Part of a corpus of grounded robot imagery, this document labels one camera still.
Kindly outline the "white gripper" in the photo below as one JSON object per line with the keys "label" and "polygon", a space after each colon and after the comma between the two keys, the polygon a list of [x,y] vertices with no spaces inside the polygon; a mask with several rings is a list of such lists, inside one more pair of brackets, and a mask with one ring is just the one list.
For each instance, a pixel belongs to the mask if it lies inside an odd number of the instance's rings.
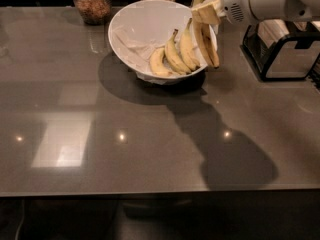
{"label": "white gripper", "polygon": [[222,5],[223,12],[232,24],[255,25],[258,19],[252,9],[253,0],[193,0],[192,18],[194,21],[208,24],[219,25],[220,17],[217,15],[216,8]]}

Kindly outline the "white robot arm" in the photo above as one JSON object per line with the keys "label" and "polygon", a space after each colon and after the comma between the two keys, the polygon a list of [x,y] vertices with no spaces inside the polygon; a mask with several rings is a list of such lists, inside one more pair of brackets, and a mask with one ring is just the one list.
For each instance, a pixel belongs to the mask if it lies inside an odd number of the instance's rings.
{"label": "white robot arm", "polygon": [[310,22],[320,20],[320,0],[205,0],[193,6],[191,13],[195,21],[212,25],[221,18],[245,25],[271,19]]}

